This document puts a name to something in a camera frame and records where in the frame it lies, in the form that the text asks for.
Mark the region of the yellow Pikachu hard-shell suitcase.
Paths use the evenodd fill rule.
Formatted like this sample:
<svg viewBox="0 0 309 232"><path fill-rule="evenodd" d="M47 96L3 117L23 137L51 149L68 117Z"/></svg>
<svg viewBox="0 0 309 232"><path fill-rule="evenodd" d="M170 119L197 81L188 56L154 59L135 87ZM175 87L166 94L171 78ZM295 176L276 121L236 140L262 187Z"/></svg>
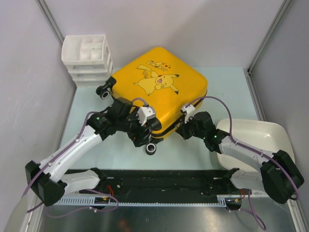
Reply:
<svg viewBox="0 0 309 232"><path fill-rule="evenodd" d="M207 87L202 74L165 48L154 47L116 71L96 89L96 94L102 99L109 95L124 98L138 107L144 103L152 106L161 122L161 129L153 131L153 137L163 141L184 121L181 108L188 103L198 108ZM148 155L156 152L156 144L144 146Z"/></svg>

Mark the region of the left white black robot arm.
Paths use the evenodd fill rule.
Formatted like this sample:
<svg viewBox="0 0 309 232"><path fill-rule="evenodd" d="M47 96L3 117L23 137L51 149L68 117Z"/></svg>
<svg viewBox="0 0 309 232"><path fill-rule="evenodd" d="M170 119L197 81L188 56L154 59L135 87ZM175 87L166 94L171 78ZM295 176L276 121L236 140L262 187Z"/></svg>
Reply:
<svg viewBox="0 0 309 232"><path fill-rule="evenodd" d="M107 182L98 168L78 174L67 174L67 170L88 150L118 131L127 133L137 147L147 144L155 129L151 125L155 119L152 106L144 103L138 107L124 98L115 99L102 111L89 112L79 133L66 145L38 163L26 164L28 186L24 194L32 190L43 205L52 206L67 193L86 189L102 193Z"/></svg>

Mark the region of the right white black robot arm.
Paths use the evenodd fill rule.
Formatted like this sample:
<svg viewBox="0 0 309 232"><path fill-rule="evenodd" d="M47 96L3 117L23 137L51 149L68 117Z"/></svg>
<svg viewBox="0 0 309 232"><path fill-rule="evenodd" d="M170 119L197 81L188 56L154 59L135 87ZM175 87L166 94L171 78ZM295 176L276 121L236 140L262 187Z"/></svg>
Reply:
<svg viewBox="0 0 309 232"><path fill-rule="evenodd" d="M232 133L216 128L208 112L198 112L176 129L183 139L196 137L203 140L210 152L227 155L251 166L251 174L240 169L223 181L223 189L234 194L239 189L256 189L265 192L272 200L284 204L297 199L304 177L290 155L283 150L262 150L236 139Z"/></svg>

